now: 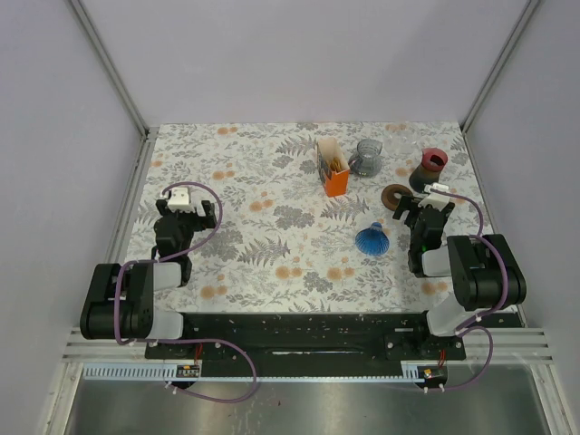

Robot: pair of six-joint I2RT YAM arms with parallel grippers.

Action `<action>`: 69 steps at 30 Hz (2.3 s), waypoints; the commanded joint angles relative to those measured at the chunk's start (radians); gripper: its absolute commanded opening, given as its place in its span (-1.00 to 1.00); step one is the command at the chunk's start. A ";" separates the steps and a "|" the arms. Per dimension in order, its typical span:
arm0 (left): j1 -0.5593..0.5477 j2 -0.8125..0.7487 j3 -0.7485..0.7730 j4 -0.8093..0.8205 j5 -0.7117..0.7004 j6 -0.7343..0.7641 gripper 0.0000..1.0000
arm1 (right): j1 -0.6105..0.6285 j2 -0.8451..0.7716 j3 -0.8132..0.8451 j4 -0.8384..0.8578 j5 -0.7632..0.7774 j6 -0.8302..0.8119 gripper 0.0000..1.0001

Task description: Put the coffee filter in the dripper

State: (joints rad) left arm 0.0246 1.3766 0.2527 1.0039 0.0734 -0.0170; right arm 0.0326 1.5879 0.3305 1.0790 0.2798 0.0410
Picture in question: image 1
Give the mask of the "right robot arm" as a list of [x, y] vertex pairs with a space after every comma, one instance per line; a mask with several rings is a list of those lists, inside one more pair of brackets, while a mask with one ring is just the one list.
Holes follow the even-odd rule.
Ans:
[[388, 206], [410, 230], [408, 266], [419, 278], [449, 277], [453, 291], [426, 313], [426, 328], [412, 336], [412, 347], [430, 359], [459, 335], [495, 312], [522, 303], [527, 284], [507, 240], [500, 234], [443, 236], [455, 204], [431, 192], [427, 197], [397, 193]]

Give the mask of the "orange coffee filter box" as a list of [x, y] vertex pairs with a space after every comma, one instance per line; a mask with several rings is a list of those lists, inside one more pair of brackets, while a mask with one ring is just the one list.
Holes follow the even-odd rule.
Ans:
[[316, 164], [327, 197], [344, 195], [350, 177], [350, 167], [336, 138], [321, 138], [316, 142]]

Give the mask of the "grey glass carafe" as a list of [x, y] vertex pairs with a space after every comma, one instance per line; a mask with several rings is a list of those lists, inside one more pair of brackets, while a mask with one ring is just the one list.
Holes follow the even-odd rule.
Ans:
[[374, 177], [381, 168], [382, 143], [378, 140], [364, 139], [356, 147], [355, 153], [349, 158], [350, 171], [361, 177]]

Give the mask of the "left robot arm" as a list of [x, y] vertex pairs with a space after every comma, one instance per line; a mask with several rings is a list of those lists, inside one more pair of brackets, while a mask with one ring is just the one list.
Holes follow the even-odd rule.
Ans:
[[184, 286], [191, 276], [192, 263], [184, 253], [193, 236], [217, 225], [215, 205], [203, 200], [200, 206], [171, 210], [166, 199], [156, 203], [160, 218], [154, 224], [154, 259], [122, 267], [98, 264], [86, 296], [80, 330], [87, 340], [165, 340], [174, 356], [194, 353], [197, 337], [184, 328], [184, 316], [154, 307], [154, 293]]

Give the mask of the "blue glass dripper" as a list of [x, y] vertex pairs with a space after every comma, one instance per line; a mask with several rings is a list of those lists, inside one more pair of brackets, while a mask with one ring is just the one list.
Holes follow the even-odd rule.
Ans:
[[388, 251], [390, 240], [384, 233], [382, 224], [373, 222], [355, 236], [354, 244], [367, 256], [382, 256]]

